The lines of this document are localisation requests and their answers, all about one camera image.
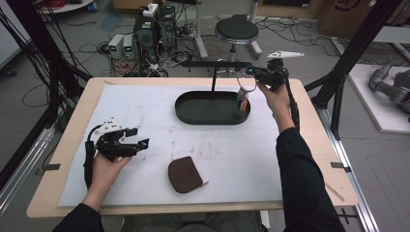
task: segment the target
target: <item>brown leather pouch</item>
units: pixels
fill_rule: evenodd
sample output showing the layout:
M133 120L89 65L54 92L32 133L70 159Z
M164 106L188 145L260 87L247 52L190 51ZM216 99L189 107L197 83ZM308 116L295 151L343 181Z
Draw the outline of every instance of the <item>brown leather pouch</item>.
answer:
M179 193L190 192L203 184L192 157L172 161L168 166L168 177L172 186Z

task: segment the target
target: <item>person's left hand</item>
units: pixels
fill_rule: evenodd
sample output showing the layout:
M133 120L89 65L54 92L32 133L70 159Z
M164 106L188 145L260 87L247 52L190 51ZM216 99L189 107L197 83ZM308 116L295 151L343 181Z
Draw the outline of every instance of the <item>person's left hand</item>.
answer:
M98 152L93 163L93 181L82 203L98 211L112 184L131 159L131 157L126 157L111 162Z

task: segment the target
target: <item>power supply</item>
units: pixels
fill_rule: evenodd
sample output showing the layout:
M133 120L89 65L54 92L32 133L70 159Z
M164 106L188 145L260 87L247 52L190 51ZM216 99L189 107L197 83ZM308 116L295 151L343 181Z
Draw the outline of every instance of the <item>power supply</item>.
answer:
M161 27L162 47L165 49L176 48L175 37L175 7L163 6L160 8L158 21Z
M159 30L157 20L139 15L133 27L141 63L156 64L159 61Z
M109 42L108 48L113 59L121 59L124 55L124 35L115 35L111 42Z
M124 53L127 59L136 58L136 44L133 35L124 36Z

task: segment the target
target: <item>person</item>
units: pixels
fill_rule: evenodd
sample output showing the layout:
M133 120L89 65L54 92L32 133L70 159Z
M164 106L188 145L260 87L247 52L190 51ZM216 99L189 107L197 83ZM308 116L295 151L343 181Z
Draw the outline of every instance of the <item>person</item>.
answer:
M280 169L285 232L345 231L325 190L322 173L310 149L301 137L289 112L289 98L284 85L275 92L257 82L278 124L277 157ZM111 162L97 154L93 181L84 200L54 228L55 232L103 231L101 204L121 169L131 158ZM184 226L179 216L125 217L126 231L263 231L258 212L207 214L203 224Z

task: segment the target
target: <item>black sleeve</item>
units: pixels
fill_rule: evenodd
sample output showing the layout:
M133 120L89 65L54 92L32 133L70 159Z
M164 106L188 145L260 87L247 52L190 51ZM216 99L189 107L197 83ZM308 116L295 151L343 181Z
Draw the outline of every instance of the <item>black sleeve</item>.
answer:
M53 229L53 232L103 232L102 216L85 204L79 204Z
M345 231L325 190L322 173L298 129L280 134L277 155L284 231Z

